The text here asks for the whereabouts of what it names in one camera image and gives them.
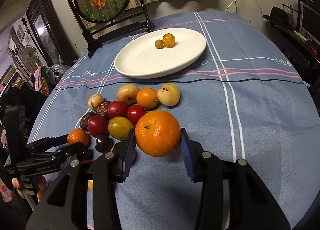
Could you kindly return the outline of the large orange mandarin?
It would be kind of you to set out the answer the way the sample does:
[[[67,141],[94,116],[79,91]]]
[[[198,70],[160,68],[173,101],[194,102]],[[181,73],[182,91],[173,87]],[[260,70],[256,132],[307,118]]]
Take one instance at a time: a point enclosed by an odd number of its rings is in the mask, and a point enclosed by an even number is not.
[[[67,143],[68,144],[74,144],[77,142],[81,142],[84,146],[89,145],[89,135],[85,130],[83,130],[81,128],[74,129],[67,136]]]

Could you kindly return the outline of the red cherry tomato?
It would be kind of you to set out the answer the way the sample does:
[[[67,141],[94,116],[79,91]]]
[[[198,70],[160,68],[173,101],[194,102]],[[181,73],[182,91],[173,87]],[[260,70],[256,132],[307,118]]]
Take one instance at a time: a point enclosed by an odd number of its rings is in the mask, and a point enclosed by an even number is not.
[[[145,114],[146,114],[146,110],[140,105],[136,104],[128,107],[126,116],[131,123],[136,125],[140,120],[140,118]]]
[[[81,163],[81,164],[85,164],[85,163],[90,163],[90,162],[92,162],[92,160],[83,160],[83,161],[81,161],[80,163]]]

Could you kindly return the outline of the large red plum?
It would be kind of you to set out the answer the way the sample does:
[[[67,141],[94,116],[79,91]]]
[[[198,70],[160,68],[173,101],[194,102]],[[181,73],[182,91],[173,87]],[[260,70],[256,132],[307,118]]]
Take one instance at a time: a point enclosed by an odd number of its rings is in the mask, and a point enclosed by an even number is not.
[[[88,120],[87,130],[93,137],[108,135],[108,121],[102,116],[93,116]]]

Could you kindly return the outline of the dark cherry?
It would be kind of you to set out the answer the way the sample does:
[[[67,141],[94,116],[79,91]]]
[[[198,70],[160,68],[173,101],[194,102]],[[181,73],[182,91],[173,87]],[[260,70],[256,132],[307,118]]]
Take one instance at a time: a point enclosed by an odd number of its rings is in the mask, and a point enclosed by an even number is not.
[[[113,140],[106,135],[99,135],[95,138],[95,149],[99,153],[108,153],[113,148]]]

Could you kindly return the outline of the pale melon purple stripe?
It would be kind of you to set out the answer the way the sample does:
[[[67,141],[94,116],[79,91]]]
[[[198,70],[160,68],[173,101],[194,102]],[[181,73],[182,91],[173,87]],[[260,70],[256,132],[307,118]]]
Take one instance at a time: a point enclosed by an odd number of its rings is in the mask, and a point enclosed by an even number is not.
[[[104,97],[100,94],[93,94],[89,97],[88,99],[88,107],[91,109],[91,110],[96,110],[98,108],[98,106],[103,103],[105,100],[104,100]]]

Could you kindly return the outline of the green-orange tomato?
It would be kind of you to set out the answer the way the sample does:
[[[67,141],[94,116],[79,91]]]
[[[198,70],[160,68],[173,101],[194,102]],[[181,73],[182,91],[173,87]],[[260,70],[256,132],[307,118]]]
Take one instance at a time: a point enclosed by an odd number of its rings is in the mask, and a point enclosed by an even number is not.
[[[134,129],[134,125],[125,117],[114,117],[108,124],[109,134],[117,140],[125,140],[130,133],[131,129]]]

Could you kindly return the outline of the smaller red plum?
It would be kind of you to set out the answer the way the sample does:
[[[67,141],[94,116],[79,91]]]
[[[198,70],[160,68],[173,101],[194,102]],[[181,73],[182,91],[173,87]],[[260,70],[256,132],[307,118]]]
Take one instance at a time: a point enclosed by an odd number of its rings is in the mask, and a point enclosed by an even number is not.
[[[122,101],[113,101],[107,108],[107,114],[110,119],[115,117],[126,117],[127,105]]]

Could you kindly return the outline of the mandarin with dark spots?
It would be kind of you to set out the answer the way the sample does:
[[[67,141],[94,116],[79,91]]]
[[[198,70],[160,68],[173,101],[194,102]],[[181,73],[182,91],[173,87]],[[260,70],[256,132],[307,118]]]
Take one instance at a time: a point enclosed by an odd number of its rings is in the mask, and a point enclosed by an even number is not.
[[[172,114],[155,110],[139,119],[135,137],[142,152],[152,157],[163,157],[172,153],[179,145],[181,129]]]

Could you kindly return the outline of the small spotted pale fruit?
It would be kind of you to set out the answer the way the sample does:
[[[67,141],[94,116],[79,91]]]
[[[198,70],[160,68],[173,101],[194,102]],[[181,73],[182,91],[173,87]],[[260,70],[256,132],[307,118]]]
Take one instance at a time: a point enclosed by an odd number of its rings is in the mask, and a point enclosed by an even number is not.
[[[161,86],[157,91],[158,100],[165,106],[175,106],[180,101],[180,90],[173,83]]]

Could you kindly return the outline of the small green-yellow longan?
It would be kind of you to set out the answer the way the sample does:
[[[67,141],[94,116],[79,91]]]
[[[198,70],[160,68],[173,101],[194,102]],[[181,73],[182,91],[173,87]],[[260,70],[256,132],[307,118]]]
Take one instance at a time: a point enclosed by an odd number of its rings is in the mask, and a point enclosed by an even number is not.
[[[156,47],[157,49],[163,49],[163,48],[164,48],[164,43],[163,43],[163,41],[160,40],[160,39],[156,40],[156,41],[155,41],[155,47]]]

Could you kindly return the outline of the small orange kumquat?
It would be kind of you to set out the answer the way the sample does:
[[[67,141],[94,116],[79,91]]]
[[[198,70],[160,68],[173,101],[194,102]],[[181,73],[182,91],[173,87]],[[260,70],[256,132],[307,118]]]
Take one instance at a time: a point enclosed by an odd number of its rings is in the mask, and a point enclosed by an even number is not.
[[[165,47],[172,48],[175,45],[175,37],[172,34],[167,33],[163,36],[162,42]]]

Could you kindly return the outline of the smooth orange fruit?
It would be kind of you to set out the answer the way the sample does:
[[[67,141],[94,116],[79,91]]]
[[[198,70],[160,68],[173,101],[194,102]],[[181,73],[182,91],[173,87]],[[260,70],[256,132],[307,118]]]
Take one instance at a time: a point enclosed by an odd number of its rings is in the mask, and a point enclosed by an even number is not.
[[[121,147],[119,143],[117,143],[112,149],[111,152],[118,154],[119,158],[122,162],[126,162],[131,157],[132,164],[136,163],[137,160],[137,151],[132,150],[128,147]]]

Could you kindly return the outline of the standing fan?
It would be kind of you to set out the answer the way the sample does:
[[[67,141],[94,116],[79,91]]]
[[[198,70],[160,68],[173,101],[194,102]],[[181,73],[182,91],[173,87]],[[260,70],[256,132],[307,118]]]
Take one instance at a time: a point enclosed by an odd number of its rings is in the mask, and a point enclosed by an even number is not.
[[[27,70],[34,73],[42,66],[35,47],[26,45],[17,49],[17,55]]]

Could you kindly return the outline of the blue striped tablecloth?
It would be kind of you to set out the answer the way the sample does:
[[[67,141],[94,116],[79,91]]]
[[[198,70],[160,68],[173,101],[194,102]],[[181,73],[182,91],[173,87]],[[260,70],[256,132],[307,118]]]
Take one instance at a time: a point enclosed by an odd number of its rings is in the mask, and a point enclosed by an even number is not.
[[[205,37],[206,50],[179,73],[135,84],[176,84],[181,99],[169,112],[189,137],[222,160],[246,159],[295,227],[319,192],[319,115],[291,62],[232,13],[176,14],[155,26],[193,29]],[[193,229],[200,194],[179,150],[162,158],[139,152],[116,188],[121,226]]]

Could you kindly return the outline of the black equipment shelf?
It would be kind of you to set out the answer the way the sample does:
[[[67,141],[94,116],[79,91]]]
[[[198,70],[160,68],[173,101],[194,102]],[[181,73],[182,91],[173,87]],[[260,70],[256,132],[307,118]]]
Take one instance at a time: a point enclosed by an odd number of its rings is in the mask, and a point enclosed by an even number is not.
[[[280,50],[286,55],[303,80],[309,84],[319,83],[319,43],[301,28],[302,4],[317,11],[311,0],[297,0],[297,8],[283,4],[281,7],[289,15],[289,24],[293,30],[274,26],[272,30],[280,38]]]

